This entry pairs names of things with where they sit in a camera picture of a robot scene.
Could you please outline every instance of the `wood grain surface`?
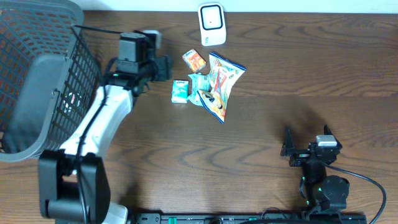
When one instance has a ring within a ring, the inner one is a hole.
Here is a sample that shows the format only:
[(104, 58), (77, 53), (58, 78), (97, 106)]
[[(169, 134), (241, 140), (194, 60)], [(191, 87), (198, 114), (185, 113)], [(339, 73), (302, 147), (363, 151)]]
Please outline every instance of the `wood grain surface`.
[[(329, 124), (343, 145), (335, 166), (367, 175), (387, 192), (379, 223), (398, 220), (398, 20), (396, 15), (226, 13), (225, 44), (203, 47), (193, 12), (85, 12), (85, 24), (163, 33), (174, 78), (191, 73), (181, 56), (212, 51), (248, 69), (236, 82), (225, 124), (191, 103), (172, 104), (172, 81), (151, 84), (120, 125), (105, 159), (112, 199), (165, 213), (293, 210), (300, 168), (279, 156), (289, 125), (306, 147)], [(118, 36), (85, 32), (97, 59), (118, 55)], [(209, 66), (201, 72), (208, 73)], [(368, 221), (382, 195), (350, 182), (347, 212)], [(43, 223), (37, 161), (0, 164), (1, 223)]]

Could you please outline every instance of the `wire basket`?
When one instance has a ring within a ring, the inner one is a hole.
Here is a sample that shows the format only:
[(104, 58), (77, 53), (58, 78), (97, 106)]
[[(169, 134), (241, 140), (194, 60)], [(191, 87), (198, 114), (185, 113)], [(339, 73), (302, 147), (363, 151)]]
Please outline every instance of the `wire basket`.
[(83, 20), (70, 1), (0, 0), (0, 161), (57, 150), (86, 115), (98, 70), (70, 29)]

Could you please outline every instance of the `black cable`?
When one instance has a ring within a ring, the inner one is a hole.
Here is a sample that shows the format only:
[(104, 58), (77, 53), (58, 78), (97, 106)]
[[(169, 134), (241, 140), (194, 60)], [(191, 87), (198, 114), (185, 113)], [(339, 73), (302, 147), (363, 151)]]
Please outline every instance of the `black cable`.
[(315, 221), (308, 221), (308, 220), (293, 220), (293, 219), (262, 219), (262, 220), (251, 220), (251, 221), (246, 221), (246, 222), (241, 222), (240, 224), (268, 224), (268, 223), (306, 223), (306, 224), (319, 224), (318, 222)]
[(375, 223), (376, 220), (380, 217), (381, 213), (383, 212), (384, 207), (386, 206), (387, 194), (386, 194), (386, 191), (384, 190), (383, 186), (381, 184), (377, 183), (375, 180), (370, 179), (369, 177), (366, 177), (364, 175), (357, 174), (357, 173), (354, 173), (354, 172), (351, 172), (351, 171), (348, 171), (348, 170), (344, 170), (342, 168), (338, 168), (338, 167), (334, 167), (334, 166), (328, 165), (328, 164), (324, 163), (323, 161), (321, 161), (320, 159), (318, 159), (316, 156), (315, 156), (315, 158), (318, 160), (318, 162), (320, 164), (324, 165), (325, 167), (327, 167), (329, 169), (337, 170), (337, 171), (345, 173), (345, 174), (349, 174), (349, 175), (353, 175), (355, 177), (359, 177), (361, 179), (369, 181), (370, 183), (372, 183), (372, 184), (374, 184), (374, 185), (376, 185), (377, 187), (380, 188), (381, 193), (383, 194), (383, 201), (381, 202), (380, 209), (376, 213), (376, 216), (374, 216), (374, 218), (372, 219), (371, 222), (369, 222), (369, 224)]
[(300, 195), (305, 199), (304, 191), (303, 191), (303, 184), (304, 184), (304, 176), (300, 180)]
[(277, 208), (277, 207), (269, 207), (269, 208), (267, 208), (267, 209), (266, 209), (265, 211), (263, 211), (263, 213), (261, 214), (261, 219), (265, 219), (265, 215), (267, 214), (267, 212), (268, 212), (269, 210), (278, 210), (279, 213), (281, 213), (281, 214), (285, 217), (285, 219), (287, 219), (286, 215), (285, 215), (279, 208)]
[(111, 68), (117, 59), (118, 59), (117, 57), (113, 57), (113, 58), (111, 58), (111, 60), (109, 60), (108, 64), (106, 65), (106, 68), (105, 68), (105, 74), (107, 74), (108, 72), (111, 71)]
[(73, 25), (74, 27), (77, 28), (82, 28), (86, 30), (92, 30), (92, 31), (98, 31), (98, 32), (105, 32), (109, 34), (122, 34), (123, 32), (120, 31), (113, 31), (113, 30), (106, 30), (106, 29), (100, 29), (100, 28), (95, 28), (95, 27), (89, 27), (89, 26), (82, 26), (82, 25)]
[[(89, 50), (89, 48), (86, 46), (86, 44), (79, 38), (79, 35), (77, 34), (76, 30), (74, 29), (74, 27), (77, 27), (77, 25), (72, 25), (71, 26), (71, 30), (73, 32), (73, 34), (75, 35), (77, 41), (79, 41), (79, 43), (83, 46), (83, 48), (88, 52), (88, 54), (90, 55), (90, 57), (94, 58)], [(80, 140), (79, 140), (79, 145), (77, 147), (77, 152), (76, 152), (76, 162), (75, 162), (75, 166), (76, 166), (76, 176), (78, 179), (78, 189), (79, 189), (79, 198), (80, 198), (80, 203), (81, 203), (81, 209), (83, 210), (83, 220), (84, 223), (87, 224), (90, 222), (90, 218), (88, 217), (88, 211), (87, 211), (87, 205), (86, 205), (86, 198), (85, 198), (85, 194), (84, 194), (84, 190), (83, 190), (83, 186), (82, 186), (82, 179), (81, 179), (81, 163), (80, 163), (80, 155), (81, 155), (81, 151), (83, 149), (83, 145), (84, 145), (84, 141), (86, 139), (86, 135), (87, 132), (89, 131), (91, 125), (94, 123), (94, 120), (96, 119), (96, 117), (98, 116), (98, 114), (100, 113), (101, 109), (104, 107), (105, 103), (106, 103), (106, 89), (105, 89), (105, 83), (104, 83), (104, 78), (101, 74), (101, 69), (99, 68), (97, 63), (94, 63), (97, 69), (97, 74), (98, 74), (98, 78), (102, 81), (102, 86), (103, 86), (103, 91), (104, 91), (104, 98), (99, 106), (99, 108), (97, 109), (97, 111), (95, 112), (95, 114), (93, 115), (93, 117), (90, 119), (90, 121), (88, 122), (86, 128), (84, 129), (82, 135), (80, 136)]]

